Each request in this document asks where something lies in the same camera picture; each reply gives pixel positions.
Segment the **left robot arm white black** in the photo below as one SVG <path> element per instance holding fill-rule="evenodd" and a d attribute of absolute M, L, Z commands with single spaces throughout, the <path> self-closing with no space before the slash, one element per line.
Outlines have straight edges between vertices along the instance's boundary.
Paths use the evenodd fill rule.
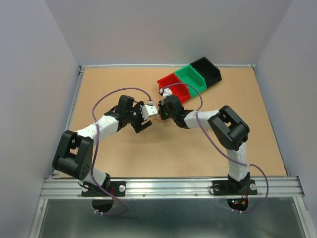
<path fill-rule="evenodd" d="M 151 101 L 135 102 L 133 97 L 122 95 L 118 104 L 95 123 L 78 131 L 65 131 L 60 138 L 52 167 L 64 174 L 93 185 L 98 195 L 113 193 L 110 175 L 95 168 L 93 153 L 107 136 L 130 124 L 136 133 L 152 125 L 148 118 L 158 113 Z"/>

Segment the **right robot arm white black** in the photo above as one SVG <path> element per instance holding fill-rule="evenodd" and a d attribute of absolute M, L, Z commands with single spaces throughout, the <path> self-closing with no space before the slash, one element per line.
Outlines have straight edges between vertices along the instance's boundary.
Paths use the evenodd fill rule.
<path fill-rule="evenodd" d="M 228 180 L 224 185 L 214 185 L 214 191 L 218 187 L 222 192 L 239 194 L 247 188 L 250 172 L 246 160 L 246 142 L 250 129 L 231 107 L 224 106 L 209 112 L 186 110 L 175 95 L 159 101 L 158 107 L 162 120 L 172 119 L 178 127 L 185 129 L 210 129 L 226 149 L 226 153 L 221 154 L 228 159 Z"/>

